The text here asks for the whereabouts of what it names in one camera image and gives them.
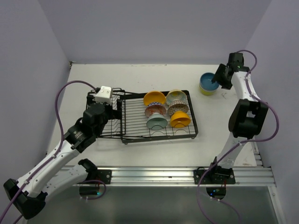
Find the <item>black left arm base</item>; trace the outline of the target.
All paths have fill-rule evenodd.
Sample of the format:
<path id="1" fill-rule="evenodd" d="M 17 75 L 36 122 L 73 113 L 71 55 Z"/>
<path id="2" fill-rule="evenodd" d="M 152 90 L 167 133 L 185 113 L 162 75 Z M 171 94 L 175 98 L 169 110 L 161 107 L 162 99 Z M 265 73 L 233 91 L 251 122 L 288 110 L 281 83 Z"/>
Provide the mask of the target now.
<path id="1" fill-rule="evenodd" d="M 83 186 L 79 187 L 79 194 L 86 200 L 96 200 L 103 197 L 107 190 L 107 185 L 111 183 L 112 170 L 98 169 L 88 159 L 83 159 L 78 162 L 87 172 L 87 177 L 80 182 Z"/>

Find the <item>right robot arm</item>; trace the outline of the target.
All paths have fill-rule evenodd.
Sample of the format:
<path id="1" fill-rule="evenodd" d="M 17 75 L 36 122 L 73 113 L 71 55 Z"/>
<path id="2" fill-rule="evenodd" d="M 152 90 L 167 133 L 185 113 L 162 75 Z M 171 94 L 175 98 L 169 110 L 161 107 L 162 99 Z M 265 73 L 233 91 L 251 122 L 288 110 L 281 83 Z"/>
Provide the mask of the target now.
<path id="1" fill-rule="evenodd" d="M 212 82 L 221 88 L 234 88 L 238 102 L 229 118 L 228 140 L 214 162 L 223 169 L 232 169 L 244 145 L 261 132 L 268 106 L 260 98 L 251 81 L 252 69 L 244 65 L 242 52 L 229 54 L 227 64 L 220 64 Z"/>

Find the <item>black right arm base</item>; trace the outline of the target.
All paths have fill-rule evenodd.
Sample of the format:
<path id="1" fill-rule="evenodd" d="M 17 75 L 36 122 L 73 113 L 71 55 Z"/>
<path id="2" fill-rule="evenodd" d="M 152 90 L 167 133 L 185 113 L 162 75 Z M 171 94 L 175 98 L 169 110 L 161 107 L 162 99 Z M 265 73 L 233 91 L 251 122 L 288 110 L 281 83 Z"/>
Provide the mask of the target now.
<path id="1" fill-rule="evenodd" d="M 235 174 L 232 168 L 226 169 L 216 165 L 204 175 L 200 184 L 219 185 L 219 187 L 206 187 L 206 192 L 210 197 L 222 200 L 226 196 L 226 186 L 236 184 Z"/>

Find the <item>lime green bowl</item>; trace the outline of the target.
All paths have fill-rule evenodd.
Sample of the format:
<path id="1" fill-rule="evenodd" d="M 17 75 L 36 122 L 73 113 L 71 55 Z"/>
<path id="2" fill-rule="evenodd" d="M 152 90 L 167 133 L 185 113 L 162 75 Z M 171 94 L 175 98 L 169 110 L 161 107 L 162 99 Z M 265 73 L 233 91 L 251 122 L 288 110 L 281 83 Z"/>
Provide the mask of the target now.
<path id="1" fill-rule="evenodd" d="M 199 90 L 200 90 L 201 94 L 203 94 L 205 96 L 211 96 L 217 92 L 217 89 L 209 91 L 209 90 L 204 89 L 201 85 L 199 86 Z"/>

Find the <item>blue glossy bowl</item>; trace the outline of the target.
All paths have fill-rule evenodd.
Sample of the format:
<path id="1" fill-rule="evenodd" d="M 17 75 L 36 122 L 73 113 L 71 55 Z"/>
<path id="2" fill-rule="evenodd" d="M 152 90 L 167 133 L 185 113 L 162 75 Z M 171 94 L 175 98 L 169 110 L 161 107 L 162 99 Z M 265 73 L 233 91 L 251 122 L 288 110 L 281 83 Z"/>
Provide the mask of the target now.
<path id="1" fill-rule="evenodd" d="M 217 82 L 212 82 L 214 77 L 214 73 L 207 72 L 201 75 L 199 80 L 199 85 L 202 89 L 206 91 L 215 91 L 219 88 L 219 84 Z"/>

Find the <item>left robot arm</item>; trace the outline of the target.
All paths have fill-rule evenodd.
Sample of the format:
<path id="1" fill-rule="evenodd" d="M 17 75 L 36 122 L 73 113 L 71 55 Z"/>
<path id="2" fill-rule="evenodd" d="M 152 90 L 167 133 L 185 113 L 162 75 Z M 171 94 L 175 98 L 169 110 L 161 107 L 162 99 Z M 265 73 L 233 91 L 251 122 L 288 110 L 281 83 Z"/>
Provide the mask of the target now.
<path id="1" fill-rule="evenodd" d="M 60 175 L 58 172 L 102 137 L 109 120 L 121 117 L 120 100 L 117 101 L 116 110 L 106 103 L 90 104 L 83 116 L 63 134 L 58 145 L 42 161 L 17 180 L 10 178 L 4 183 L 10 200 L 8 207 L 14 205 L 28 220 L 40 213 L 55 193 L 75 183 L 96 182 L 96 166 L 88 159 L 80 160 L 67 174 Z"/>

